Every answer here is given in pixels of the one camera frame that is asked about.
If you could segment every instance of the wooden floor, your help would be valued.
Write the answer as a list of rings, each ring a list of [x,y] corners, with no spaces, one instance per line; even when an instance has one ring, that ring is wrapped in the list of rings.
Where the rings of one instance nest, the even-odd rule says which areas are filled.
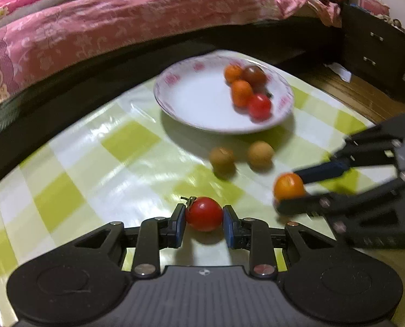
[[[398,100],[392,99],[357,76],[353,75],[350,83],[344,82],[323,65],[296,76],[329,93],[374,123],[405,113],[405,91]]]

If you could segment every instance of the cherry tomato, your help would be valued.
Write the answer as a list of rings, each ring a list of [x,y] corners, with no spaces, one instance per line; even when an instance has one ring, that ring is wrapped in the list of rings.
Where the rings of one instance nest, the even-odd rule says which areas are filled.
[[[195,230],[213,231],[222,224],[221,206],[212,198],[200,196],[186,210],[186,221]]]
[[[293,199],[306,195],[304,183],[296,173],[283,173],[274,185],[276,200]]]
[[[248,103],[248,112],[252,119],[265,120],[271,116],[272,102],[262,93],[253,95]]]
[[[257,65],[245,67],[242,72],[242,79],[249,82],[252,87],[264,86],[267,81],[265,73]]]
[[[225,80],[231,84],[242,76],[242,68],[239,65],[228,65],[224,70]]]
[[[231,84],[231,99],[236,107],[246,108],[253,96],[253,88],[246,81],[237,80]]]

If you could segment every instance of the plate rim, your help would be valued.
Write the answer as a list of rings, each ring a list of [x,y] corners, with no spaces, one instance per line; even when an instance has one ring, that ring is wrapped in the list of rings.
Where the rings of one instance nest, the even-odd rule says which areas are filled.
[[[181,63],[190,62],[192,60],[210,59],[210,58],[240,59],[240,60],[245,60],[246,62],[255,64],[255,65],[258,65],[258,66],[262,66],[265,69],[270,69],[271,68],[270,66],[274,67],[273,65],[270,65],[270,66],[263,65],[262,62],[258,62],[256,60],[246,58],[246,57],[243,57],[243,56],[227,56],[227,55],[222,55],[220,53],[210,53],[210,54],[205,54],[205,55],[200,55],[200,56],[193,56],[191,58],[183,59],[183,60],[178,61],[178,62],[176,62],[176,63],[174,63],[172,65],[169,65],[166,69],[164,69],[156,77],[155,84],[154,84],[154,89],[153,89],[154,98],[155,98],[157,104],[163,110],[163,112],[165,114],[167,114],[169,117],[171,117],[172,119],[175,119],[179,123],[182,123],[182,124],[184,124],[186,126],[189,126],[191,128],[195,128],[195,129],[199,129],[199,130],[202,130],[202,131],[212,132],[212,133],[219,133],[219,134],[240,135],[240,134],[253,134],[253,133],[262,132],[262,131],[267,130],[267,129],[271,129],[271,128],[281,124],[282,122],[284,122],[286,120],[286,118],[292,113],[292,109],[293,109],[293,106],[294,106],[294,97],[295,97],[294,93],[293,93],[293,90],[292,90],[292,87],[288,83],[288,81],[283,76],[281,76],[277,71],[271,70],[272,72],[276,73],[281,80],[284,81],[284,84],[286,86],[288,86],[288,93],[291,95],[291,98],[290,98],[291,101],[290,101],[290,105],[287,107],[287,111],[280,118],[278,118],[278,121],[275,124],[268,123],[268,124],[262,125],[261,127],[257,128],[257,129],[248,129],[248,130],[245,130],[245,129],[242,129],[242,130],[241,129],[211,129],[211,128],[205,128],[205,127],[197,126],[195,124],[191,124],[191,123],[189,123],[188,121],[186,121],[186,120],[184,120],[182,118],[176,117],[174,114],[172,114],[164,106],[163,102],[160,101],[158,99],[158,97],[157,97],[156,89],[159,89],[159,87],[160,87],[159,84],[158,84],[160,77],[162,77],[164,74],[170,72],[169,70],[172,67],[177,66],[177,65],[179,65]]]

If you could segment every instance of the bed frame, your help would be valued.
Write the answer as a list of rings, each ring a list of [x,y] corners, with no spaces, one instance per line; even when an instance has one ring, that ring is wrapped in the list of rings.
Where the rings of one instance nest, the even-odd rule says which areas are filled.
[[[316,18],[291,17],[189,32],[83,61],[0,106],[0,180],[69,125],[179,60],[227,49],[296,74],[338,60],[340,46],[340,29]],[[136,76],[128,78],[128,69]]]

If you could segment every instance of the drawer handle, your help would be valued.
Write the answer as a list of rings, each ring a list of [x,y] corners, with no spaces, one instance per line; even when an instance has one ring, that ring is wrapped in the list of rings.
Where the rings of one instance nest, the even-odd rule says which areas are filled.
[[[370,62],[373,66],[376,66],[376,62],[374,62],[372,59],[369,59],[369,58],[366,58],[365,56],[363,56],[363,60]]]
[[[379,39],[381,42],[384,42],[384,38],[383,37],[380,37],[380,36],[377,36],[375,33],[373,33],[373,32],[370,32],[370,36],[371,37],[374,37],[374,38],[376,38],[376,39]]]

